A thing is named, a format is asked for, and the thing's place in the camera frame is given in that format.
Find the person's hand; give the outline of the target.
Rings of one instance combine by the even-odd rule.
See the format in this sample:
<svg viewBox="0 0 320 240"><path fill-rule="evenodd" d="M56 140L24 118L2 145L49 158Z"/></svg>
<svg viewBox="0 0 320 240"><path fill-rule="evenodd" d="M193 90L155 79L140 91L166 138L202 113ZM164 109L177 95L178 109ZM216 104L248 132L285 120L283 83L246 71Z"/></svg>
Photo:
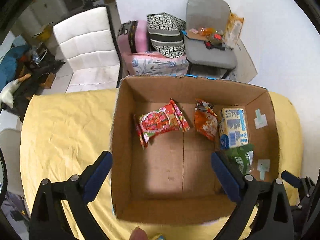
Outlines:
<svg viewBox="0 0 320 240"><path fill-rule="evenodd" d="M129 240L148 240L148 236L146 232L138 226L131 232Z"/></svg>

